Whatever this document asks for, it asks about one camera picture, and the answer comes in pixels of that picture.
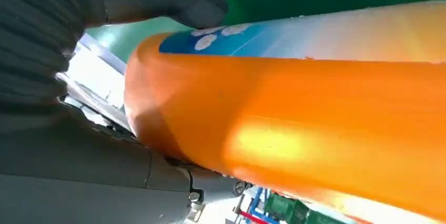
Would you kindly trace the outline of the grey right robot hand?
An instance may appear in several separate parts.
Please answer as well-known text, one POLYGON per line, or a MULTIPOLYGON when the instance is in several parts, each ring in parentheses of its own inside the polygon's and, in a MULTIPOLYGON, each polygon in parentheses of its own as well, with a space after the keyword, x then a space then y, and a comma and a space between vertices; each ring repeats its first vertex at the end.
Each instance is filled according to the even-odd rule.
POLYGON ((63 102, 85 30, 166 16, 215 27, 226 0, 1 0, 1 223, 182 223, 249 184, 175 162, 63 102))

